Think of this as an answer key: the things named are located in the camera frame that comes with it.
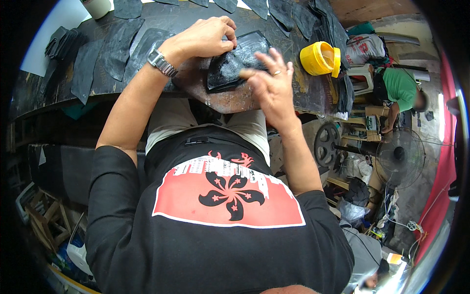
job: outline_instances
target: wrist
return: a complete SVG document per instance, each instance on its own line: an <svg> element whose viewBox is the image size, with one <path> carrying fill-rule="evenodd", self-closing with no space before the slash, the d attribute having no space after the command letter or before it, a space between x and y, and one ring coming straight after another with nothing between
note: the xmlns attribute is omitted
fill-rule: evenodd
<svg viewBox="0 0 470 294"><path fill-rule="evenodd" d="M277 131L279 132L279 135L281 135L282 138L296 136L299 132L302 132L302 122L297 116L295 116L287 120L282 125L282 127L279 127L277 129Z"/></svg>
<svg viewBox="0 0 470 294"><path fill-rule="evenodd" d="M186 59L189 58L187 50L184 50L181 46L178 46L177 39L171 37L158 48L165 60L171 64L174 68L178 68Z"/></svg>

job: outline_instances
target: black t-shirt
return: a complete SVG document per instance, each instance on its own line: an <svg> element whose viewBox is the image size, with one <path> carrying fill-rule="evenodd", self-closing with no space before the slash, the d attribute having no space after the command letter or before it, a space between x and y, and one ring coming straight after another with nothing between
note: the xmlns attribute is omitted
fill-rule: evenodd
<svg viewBox="0 0 470 294"><path fill-rule="evenodd" d="M96 150L86 260L104 293L340 293L353 253L325 194L294 197L261 152L217 127L157 143L140 195L121 150Z"/></svg>

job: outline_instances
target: fan guard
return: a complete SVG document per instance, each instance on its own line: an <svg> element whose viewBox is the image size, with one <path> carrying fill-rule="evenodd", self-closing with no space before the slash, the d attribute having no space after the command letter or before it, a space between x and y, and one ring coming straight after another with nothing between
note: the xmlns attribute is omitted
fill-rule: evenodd
<svg viewBox="0 0 470 294"><path fill-rule="evenodd" d="M409 187L423 171L426 158L423 142L407 127L395 128L382 136L376 152L380 179L392 189Z"/></svg>

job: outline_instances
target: fan stand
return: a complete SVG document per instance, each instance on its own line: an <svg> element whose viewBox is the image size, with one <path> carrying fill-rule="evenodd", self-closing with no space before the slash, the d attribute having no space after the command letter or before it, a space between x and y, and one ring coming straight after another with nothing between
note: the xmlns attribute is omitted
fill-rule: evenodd
<svg viewBox="0 0 470 294"><path fill-rule="evenodd" d="M326 140L323 140L321 136L323 131L327 132ZM375 152L361 151L357 147L341 146L339 145L340 140L341 136L339 135L338 129L334 124L325 123L320 127L313 143L313 154L315 156L316 162L321 167L329 167L335 163L337 150L343 150L361 155L376 155Z"/></svg>

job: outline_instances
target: left hand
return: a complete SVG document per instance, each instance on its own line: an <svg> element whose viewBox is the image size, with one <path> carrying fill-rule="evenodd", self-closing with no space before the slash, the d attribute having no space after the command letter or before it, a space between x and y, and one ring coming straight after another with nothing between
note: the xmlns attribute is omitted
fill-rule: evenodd
<svg viewBox="0 0 470 294"><path fill-rule="evenodd" d="M158 49L174 67L192 57L212 57L236 47L236 25L228 16L199 19L183 32L167 39Z"/></svg>

